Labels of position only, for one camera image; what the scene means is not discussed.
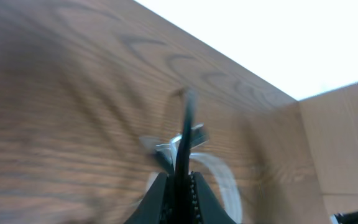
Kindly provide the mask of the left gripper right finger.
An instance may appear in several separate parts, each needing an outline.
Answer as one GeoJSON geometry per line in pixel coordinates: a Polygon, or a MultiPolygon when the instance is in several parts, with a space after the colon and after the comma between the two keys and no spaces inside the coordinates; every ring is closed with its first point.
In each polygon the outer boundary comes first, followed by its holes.
{"type": "Polygon", "coordinates": [[[191,174],[191,219],[195,224],[236,224],[200,172],[191,174]]]}

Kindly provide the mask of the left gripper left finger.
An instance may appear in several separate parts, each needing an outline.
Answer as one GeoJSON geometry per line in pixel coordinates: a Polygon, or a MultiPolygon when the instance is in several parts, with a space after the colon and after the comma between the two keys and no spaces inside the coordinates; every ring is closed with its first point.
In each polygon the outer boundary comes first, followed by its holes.
{"type": "Polygon", "coordinates": [[[143,199],[124,224],[160,223],[167,179],[166,173],[151,173],[143,199]]]}

